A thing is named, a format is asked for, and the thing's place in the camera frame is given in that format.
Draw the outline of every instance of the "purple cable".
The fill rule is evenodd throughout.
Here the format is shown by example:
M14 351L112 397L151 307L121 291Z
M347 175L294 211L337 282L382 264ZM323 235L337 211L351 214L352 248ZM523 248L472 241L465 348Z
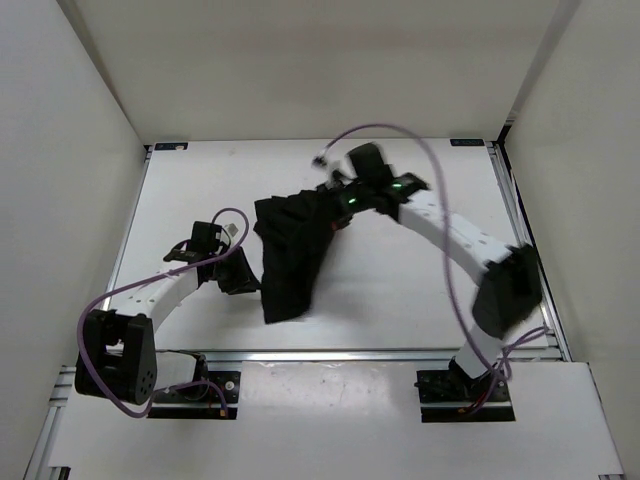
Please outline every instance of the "purple cable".
M414 140L418 144L418 146L422 149L422 151L427 155L427 158L431 162L431 166L432 166L432 168L433 168L433 170L435 172L435 175L436 175L436 182L437 182L438 190L439 190L438 193L439 193L439 197L440 197L440 203L442 204L442 218L443 218L443 223L444 223L444 233L443 233L443 242L442 242L443 263L444 263L444 277L445 277L445 284L446 284L447 290L449 292L449 299L451 300L451 307L453 309L453 312L455 314L456 320L458 321L458 324L460 325L460 329L462 330L462 333L464 334L464 337L465 337L466 341L469 343L469 346L473 350L473 353L475 353L475 355L478 357L478 359L480 360L482 365L489 372L491 372L491 375L494 377L495 381L504 381L504 382L508 381L509 378L508 378L507 375L504 375L501 372L501 367L497 368L497 369L494 368L492 362L489 362L486 359L486 357L482 354L482 352L480 351L480 348L478 347L478 345L474 341L473 337L471 336L471 333L469 332L469 329L467 328L467 325L465 324L465 321L464 321L464 317L462 315L462 309L460 308L460 304L458 302L458 296L457 296L455 288L453 286L453 273L452 273L452 270L451 270L451 258L450 258L450 253L451 253L451 214L449 212L449 199L448 199L448 196L447 196L447 187L446 187L446 184L445 184L445 181L444 181L444 173L442 171L442 165L440 164L440 161L438 160L438 157L434 153L434 151L431 148L431 146L427 142L425 142L422 138L420 138L420 136L417 135L416 133L412 132L411 130L409 130L407 128L401 127L399 125L394 125L392 123L367 123L367 124L364 124L364 125L359 125L357 127L350 128L349 130L347 130L345 132L342 132L336 138L334 138L329 143L327 143L327 145L324 147L324 149L320 152L320 154L318 156L324 156L331 147L333 147L336 143L338 143L340 140L342 140L346 136L351 135L354 132L367 129L367 128L385 128L385 129L389 129L389 130L393 130L395 132L401 133L405 137L408 137L408 138ZM529 334L535 333L535 330L536 329L530 330L529 332L525 333L522 337L520 337L520 339L525 338L525 341L523 343L527 343L527 342L529 342L531 340L534 340L535 338L538 338L538 337L535 337L535 336L529 337ZM502 363L503 363L505 369L510 371L509 361L508 361L506 355L503 358Z
M245 238L247 238L247 235L249 234L249 219L247 218L247 215L242 210L239 210L239 209L233 208L233 207L227 207L227 208L223 208L218 213L216 213L213 216L213 220L211 220L211 223L215 223L216 220L218 219L218 217L220 215L222 215L223 213L226 213L226 212L233 212L233 213L237 213L238 215L240 215L242 217L242 220L244 220L245 229L244 229L244 232L242 233L242 236L238 240L238 243L236 243L233 247L231 247L225 253L223 253L222 255L219 255L217 257L208 258L207 260L202 260L200 262L192 263L190 265L185 265L184 267L176 268L175 270L169 270L168 272L165 272L165 273L162 273L162 274L159 274L159 275L154 275L152 277L145 278L144 280L139 280L137 282L130 283L129 285L125 285L123 287L119 287L119 288L116 288L114 290L111 290L110 292L103 293L99 297L97 297L94 300L92 300L89 303L89 305L87 305L85 307L85 309L82 311L82 313L80 314L80 319L78 320L78 327L77 327L77 330L76 330L76 337L77 337L77 342L78 342L78 350L79 350L79 353L80 353L80 358L82 358L82 362L84 363L85 368L89 372L89 375L91 376L93 381L96 383L96 385L98 386L100 391L105 395L105 397L107 397L109 400L111 400L111 402L116 407L118 407L122 412L124 412L125 414L129 415L130 417L133 417L133 418L143 418L143 417L145 417L149 413L149 411L151 410L151 407L153 405L154 396L158 392L164 391L166 389L154 391L151 394L151 397L149 397L149 401L148 401L147 405L145 406L144 410L142 410L140 412L136 412L135 410L131 410L118 397L116 397L115 394L109 389L107 384L104 383L102 378L100 378L100 374L98 373L98 371L96 370L95 366L91 362L91 358L89 358L89 353L87 352L87 347L86 347L86 345L84 343L84 335L83 335L84 324L85 324L85 321L87 320L87 315L89 315L89 312L91 312L91 310L93 310L96 305L98 305L100 302L106 300L109 297L113 297L114 295L117 295L119 293L126 292L127 290L131 290L132 288L142 287L143 285L148 285L150 283L157 282L159 280L162 280L162 279L166 278L167 275L168 276L178 275L178 274L180 274L182 272L186 272L187 270L191 270L192 268L203 267L205 265L210 265L212 263L219 262L221 260L224 260L228 256L230 256L231 254L233 254L238 248L240 248L240 246L242 245L242 242L244 242ZM179 390L179 389L182 389L182 388L195 387L195 386L199 386L199 385L208 385L210 388L215 390L215 392L220 397L220 404L222 405L222 409L224 410L225 415L228 418L229 417L229 410L227 408L227 403L226 403L226 401L224 399L224 394L222 393L220 388L216 384L214 384L213 382L210 382L208 380L198 380L198 381L195 381L195 382L189 382L189 383L184 383L184 384L180 384L180 385L174 385L172 387L169 387L169 389Z
M549 331L549 329L547 328L546 325L544 325L542 327L532 328L527 333L524 333L523 335L521 335L511 345L507 345L506 347L504 347L502 349L502 358L498 362L497 370L501 370L502 367L504 367L505 370L506 370L505 377L507 378L507 380L510 380L511 379L511 375L512 375L512 371L511 371L511 365L509 364L509 361L508 361L509 354L511 352L513 352L519 346L524 345L525 343L529 343L529 342L531 342L533 340L536 340L538 338L541 338L541 337L545 336L548 333L548 331ZM489 385L489 388L487 389L487 392L484 394L484 397L482 398L482 400L480 402L478 402L478 404L475 407L473 407L473 409L471 411L469 411L468 413L466 413L465 415L473 415L478 410L480 410L482 407L484 407L484 404L489 401L489 399L491 398L491 395L493 394L493 391L498 386L498 382L499 381L501 381L501 380L498 377L493 376L493 378L491 380L491 384Z

